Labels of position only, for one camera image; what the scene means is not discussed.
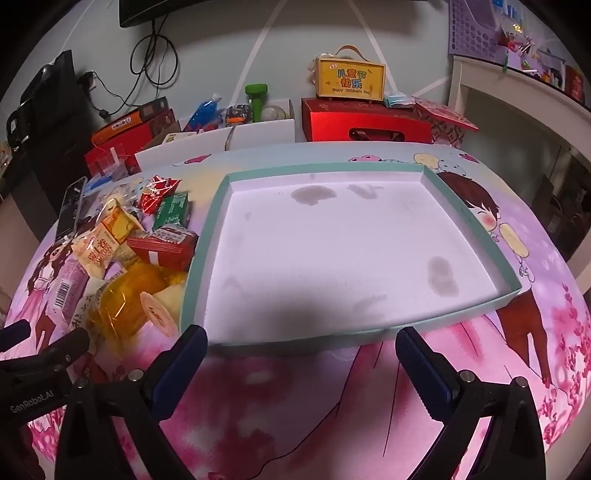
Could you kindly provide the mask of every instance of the snack package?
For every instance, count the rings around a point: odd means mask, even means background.
[[[186,227],[189,223],[188,214],[189,194],[187,192],[176,193],[162,201],[152,229],[157,230],[169,223]]]
[[[98,331],[96,325],[90,321],[89,313],[94,305],[93,301],[95,299],[95,294],[103,285],[105,285],[105,281],[101,278],[90,277],[88,279],[86,288],[82,293],[82,297],[80,300],[78,300],[78,304],[76,305],[74,315],[72,316],[72,320],[70,321],[70,326],[68,328],[69,332],[78,327],[82,327],[87,331],[88,337],[90,338],[88,352],[92,355],[96,353],[100,332]]]
[[[142,192],[139,206],[146,215],[156,212],[165,195],[173,194],[180,180],[165,179],[155,175],[152,182]]]
[[[103,208],[96,226],[74,240],[72,251],[91,277],[103,278],[119,246],[141,228],[138,220],[113,199]]]
[[[88,278],[88,273],[74,256],[66,260],[47,299],[46,312],[53,323],[68,328]]]
[[[97,291],[90,318],[113,348],[121,352],[147,320],[139,295],[154,294],[168,286],[164,269],[138,260]]]
[[[178,225],[165,225],[153,233],[134,232],[127,246],[147,263],[171,270],[187,271],[198,236]]]

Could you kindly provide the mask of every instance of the green toy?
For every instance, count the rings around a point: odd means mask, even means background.
[[[244,89],[244,93],[250,97],[253,122],[261,121],[262,105],[265,103],[268,91],[269,87],[266,83],[253,83]]]

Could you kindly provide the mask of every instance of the screw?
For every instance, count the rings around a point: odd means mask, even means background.
[[[515,383],[522,388],[526,388],[529,383],[527,383],[527,379],[524,377],[515,377]]]
[[[127,374],[127,378],[129,378],[132,382],[137,382],[144,377],[144,371],[136,368]]]
[[[466,383],[471,383],[476,379],[476,375],[474,375],[474,373],[470,372],[469,370],[462,370],[460,372],[460,378]]]

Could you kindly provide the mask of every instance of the red packet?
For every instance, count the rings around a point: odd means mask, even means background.
[[[165,179],[155,175],[152,182],[142,192],[139,198],[139,207],[146,215],[152,215],[160,206],[162,199],[166,195],[173,194],[180,182],[180,180]]]

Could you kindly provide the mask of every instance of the cartoon girl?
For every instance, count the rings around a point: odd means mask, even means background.
[[[72,253],[70,241],[60,241],[53,244],[46,250],[27,282],[28,296],[14,321],[26,319],[29,322],[31,330],[35,332],[35,345],[32,346],[30,342],[25,341],[15,347],[20,350],[19,353],[22,355],[38,353],[49,344],[49,339],[56,326],[45,313],[47,294],[70,253]]]

